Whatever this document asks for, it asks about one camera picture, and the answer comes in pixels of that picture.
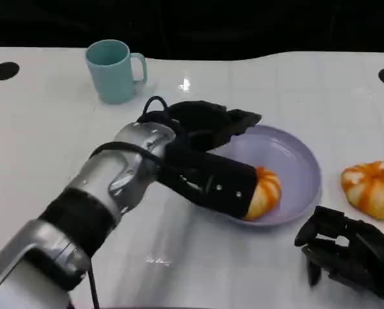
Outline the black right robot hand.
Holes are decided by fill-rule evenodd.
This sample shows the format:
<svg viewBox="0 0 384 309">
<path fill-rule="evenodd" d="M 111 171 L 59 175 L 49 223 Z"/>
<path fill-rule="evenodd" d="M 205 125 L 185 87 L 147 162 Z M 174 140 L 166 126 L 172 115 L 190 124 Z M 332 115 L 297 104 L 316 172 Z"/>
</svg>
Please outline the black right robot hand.
<svg viewBox="0 0 384 309">
<path fill-rule="evenodd" d="M 317 206 L 294 245 L 307 259 L 309 286 L 316 286 L 325 270 L 330 279 L 384 300 L 384 233 L 375 226 Z"/>
</svg>

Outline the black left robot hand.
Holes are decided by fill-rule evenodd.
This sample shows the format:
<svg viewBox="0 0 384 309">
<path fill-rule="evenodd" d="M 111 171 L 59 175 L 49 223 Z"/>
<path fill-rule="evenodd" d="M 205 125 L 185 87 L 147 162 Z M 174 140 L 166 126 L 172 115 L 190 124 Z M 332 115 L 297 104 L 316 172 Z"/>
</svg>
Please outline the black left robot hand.
<svg viewBox="0 0 384 309">
<path fill-rule="evenodd" d="M 166 112 L 174 125 L 176 139 L 196 151 L 225 145 L 231 137 L 245 133 L 262 119 L 258 113 L 227 109 L 203 100 L 178 102 Z"/>
</svg>

